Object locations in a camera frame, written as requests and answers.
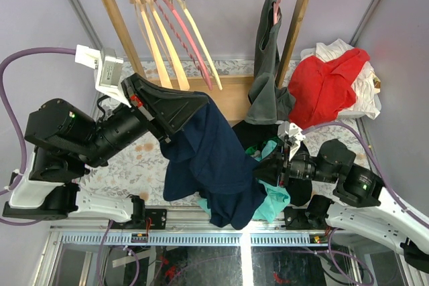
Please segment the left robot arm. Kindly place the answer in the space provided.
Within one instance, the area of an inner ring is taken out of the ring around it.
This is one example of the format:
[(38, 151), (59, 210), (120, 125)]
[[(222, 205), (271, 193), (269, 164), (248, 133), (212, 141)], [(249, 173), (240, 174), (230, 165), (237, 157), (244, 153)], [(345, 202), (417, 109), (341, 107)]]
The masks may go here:
[(32, 112), (24, 138), (34, 146), (29, 168), (3, 216), (20, 220), (62, 220), (71, 216), (107, 218), (122, 228), (141, 228), (145, 202), (130, 195), (122, 200), (97, 196), (78, 179), (91, 169), (151, 133), (168, 143), (208, 103), (198, 92), (162, 88), (138, 74), (121, 83), (125, 96), (109, 117), (94, 120), (69, 102), (56, 98)]

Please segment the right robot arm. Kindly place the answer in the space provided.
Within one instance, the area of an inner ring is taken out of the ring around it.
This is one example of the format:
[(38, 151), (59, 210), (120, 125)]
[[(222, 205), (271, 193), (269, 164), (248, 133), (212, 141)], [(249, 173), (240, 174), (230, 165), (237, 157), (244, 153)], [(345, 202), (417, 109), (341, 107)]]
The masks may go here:
[(276, 147), (254, 169), (272, 186), (290, 182), (334, 184), (332, 196), (315, 195), (305, 213), (312, 228), (348, 230), (403, 255), (407, 264), (428, 272), (428, 217), (412, 214), (409, 204), (393, 197), (383, 180), (357, 165), (355, 153), (337, 139), (324, 142), (317, 156), (300, 148), (291, 157)]

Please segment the cream plastic hanger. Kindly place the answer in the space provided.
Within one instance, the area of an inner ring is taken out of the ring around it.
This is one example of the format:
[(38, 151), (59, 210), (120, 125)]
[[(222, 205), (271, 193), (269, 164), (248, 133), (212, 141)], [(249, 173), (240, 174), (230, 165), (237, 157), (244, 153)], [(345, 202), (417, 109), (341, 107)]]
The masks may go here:
[(183, 10), (183, 12), (184, 12), (187, 20), (190, 23), (191, 28), (192, 28), (195, 36), (196, 36), (196, 39), (198, 40), (198, 43), (200, 44), (200, 47), (202, 48), (202, 51), (203, 51), (203, 53), (204, 53), (204, 55), (206, 57), (208, 65), (210, 67), (210, 73), (211, 73), (211, 75), (214, 77), (214, 80), (216, 81), (219, 90), (222, 90), (223, 89), (223, 85), (221, 83), (221, 79), (219, 77), (217, 69), (215, 68), (214, 62), (213, 62), (213, 60), (212, 60), (212, 58), (211, 58), (211, 56), (209, 54), (209, 51), (208, 51), (208, 49), (207, 49), (207, 47), (205, 45), (205, 42), (204, 42), (204, 40), (203, 40), (203, 38), (202, 38), (202, 36), (200, 34), (200, 31), (199, 31), (199, 29), (198, 29), (198, 27), (197, 27), (197, 25), (196, 25), (196, 23), (195, 23), (192, 15), (190, 14), (190, 12), (189, 12), (189, 10), (188, 10), (188, 8), (186, 6), (186, 0), (176, 0), (176, 1), (181, 6), (181, 8), (182, 8), (182, 10)]

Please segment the navy blue t-shirt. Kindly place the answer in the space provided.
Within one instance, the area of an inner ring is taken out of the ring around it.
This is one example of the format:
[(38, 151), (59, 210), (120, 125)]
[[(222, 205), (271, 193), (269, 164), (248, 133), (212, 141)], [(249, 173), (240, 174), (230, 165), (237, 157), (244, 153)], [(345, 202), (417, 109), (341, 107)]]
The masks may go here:
[(256, 160), (248, 156), (214, 101), (209, 101), (172, 136), (161, 143), (168, 160), (163, 198), (176, 201), (201, 193), (210, 223), (240, 230), (248, 225), (267, 196), (253, 177)]

